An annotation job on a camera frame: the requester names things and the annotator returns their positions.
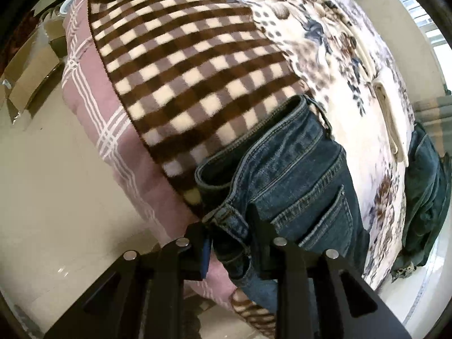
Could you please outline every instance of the jeans pocket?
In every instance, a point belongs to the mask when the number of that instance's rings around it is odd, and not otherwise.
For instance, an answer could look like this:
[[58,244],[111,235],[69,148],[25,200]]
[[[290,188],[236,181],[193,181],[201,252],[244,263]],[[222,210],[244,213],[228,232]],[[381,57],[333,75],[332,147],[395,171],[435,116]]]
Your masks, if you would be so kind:
[[316,253],[335,249],[345,256],[349,251],[352,235],[353,218],[344,186],[341,185],[333,204],[308,234],[298,241],[298,246]]

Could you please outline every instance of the open cardboard box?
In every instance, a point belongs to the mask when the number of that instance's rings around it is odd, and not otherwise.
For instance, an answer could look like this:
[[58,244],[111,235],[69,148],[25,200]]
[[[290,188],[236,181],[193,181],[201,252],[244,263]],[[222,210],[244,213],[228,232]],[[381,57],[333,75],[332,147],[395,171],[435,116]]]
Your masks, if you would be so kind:
[[63,19],[40,24],[0,78],[0,106],[7,103],[11,122],[26,112],[42,84],[66,55]]

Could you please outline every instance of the curtain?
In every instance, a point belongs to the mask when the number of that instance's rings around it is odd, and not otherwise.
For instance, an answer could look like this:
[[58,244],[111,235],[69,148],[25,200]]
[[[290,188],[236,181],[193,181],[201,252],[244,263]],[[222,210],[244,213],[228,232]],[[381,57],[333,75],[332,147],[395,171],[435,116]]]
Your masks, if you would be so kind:
[[439,155],[452,155],[452,96],[419,101],[413,108],[416,120],[424,125]]

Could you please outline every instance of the wall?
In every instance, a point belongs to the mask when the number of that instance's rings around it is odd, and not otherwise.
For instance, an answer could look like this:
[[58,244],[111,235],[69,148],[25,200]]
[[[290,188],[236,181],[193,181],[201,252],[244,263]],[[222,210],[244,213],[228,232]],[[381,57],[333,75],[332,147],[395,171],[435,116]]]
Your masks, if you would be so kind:
[[356,0],[385,40],[411,101],[444,96],[444,78],[431,45],[399,0]]

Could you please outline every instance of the metal screw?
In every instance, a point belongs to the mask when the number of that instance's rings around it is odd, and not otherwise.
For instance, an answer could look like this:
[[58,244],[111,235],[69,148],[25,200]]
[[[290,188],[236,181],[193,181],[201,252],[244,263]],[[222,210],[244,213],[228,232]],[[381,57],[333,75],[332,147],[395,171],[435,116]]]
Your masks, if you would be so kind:
[[176,241],[176,245],[179,247],[187,247],[189,244],[190,244],[190,240],[185,237],[179,238]]
[[339,252],[337,252],[334,249],[326,250],[325,254],[326,254],[326,256],[328,256],[329,258],[332,258],[333,260],[337,259],[339,257]]
[[137,257],[136,251],[126,251],[123,255],[124,260],[131,261],[135,260]]
[[276,237],[275,239],[273,239],[273,244],[282,247],[287,244],[287,240],[284,237]]

